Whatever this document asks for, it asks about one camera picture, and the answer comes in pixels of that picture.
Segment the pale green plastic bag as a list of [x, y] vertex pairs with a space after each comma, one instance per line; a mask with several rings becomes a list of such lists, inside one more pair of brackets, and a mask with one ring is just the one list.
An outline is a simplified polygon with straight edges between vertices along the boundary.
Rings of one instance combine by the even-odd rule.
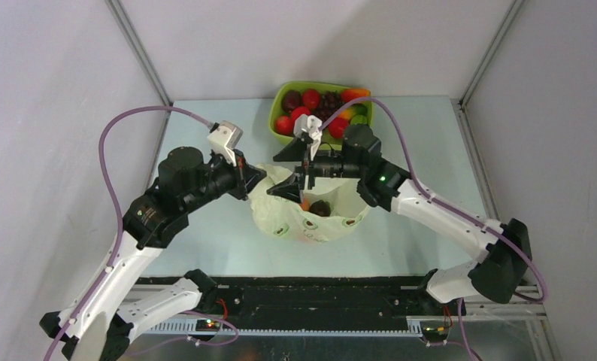
[[280, 197], [269, 196], [266, 190], [291, 175], [288, 168], [260, 163], [267, 172], [249, 195], [253, 220], [259, 230], [275, 238], [293, 241], [326, 243], [354, 232], [369, 211], [369, 206], [356, 192], [354, 179], [320, 178], [312, 190], [304, 194], [310, 204], [319, 200], [330, 204], [330, 217], [303, 211], [301, 205]]

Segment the dark purple fake plum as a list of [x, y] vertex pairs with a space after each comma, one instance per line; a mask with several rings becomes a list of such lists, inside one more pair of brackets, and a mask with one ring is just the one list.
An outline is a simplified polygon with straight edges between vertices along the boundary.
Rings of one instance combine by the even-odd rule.
[[330, 204], [323, 200], [312, 203], [308, 211], [320, 217], [330, 217], [332, 214]]

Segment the fake peach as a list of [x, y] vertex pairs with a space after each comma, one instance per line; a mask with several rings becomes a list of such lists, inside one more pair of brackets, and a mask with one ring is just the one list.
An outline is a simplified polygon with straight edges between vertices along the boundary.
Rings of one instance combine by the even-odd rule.
[[304, 199], [301, 203], [301, 209], [303, 211], [309, 211], [310, 207], [311, 207], [310, 202], [307, 199]]

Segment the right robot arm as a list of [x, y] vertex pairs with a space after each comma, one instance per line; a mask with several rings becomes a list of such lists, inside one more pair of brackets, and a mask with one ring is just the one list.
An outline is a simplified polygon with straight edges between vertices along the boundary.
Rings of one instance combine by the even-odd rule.
[[317, 136], [302, 131], [274, 155], [275, 162], [298, 165], [268, 189], [269, 195], [300, 203], [318, 178], [356, 179], [356, 191], [368, 206], [416, 220], [454, 241], [471, 261], [426, 275], [417, 294], [418, 307], [426, 314], [469, 296], [507, 304], [517, 294], [531, 259], [523, 222], [486, 219], [443, 200], [411, 172], [383, 158], [381, 141], [367, 125], [348, 126], [340, 150], [321, 150]]

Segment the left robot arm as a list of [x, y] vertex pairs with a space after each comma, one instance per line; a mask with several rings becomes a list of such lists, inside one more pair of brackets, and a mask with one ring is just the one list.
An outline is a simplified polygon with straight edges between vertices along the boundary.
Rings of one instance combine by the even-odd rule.
[[142, 333], [163, 320], [216, 307], [217, 285], [203, 271], [187, 272], [173, 286], [137, 304], [123, 300], [143, 271], [189, 225], [192, 212], [224, 195], [244, 201], [266, 172], [239, 150], [232, 159], [194, 147], [172, 150], [152, 186], [120, 214], [117, 235], [89, 286], [63, 311], [46, 313], [41, 328], [68, 360], [116, 360]]

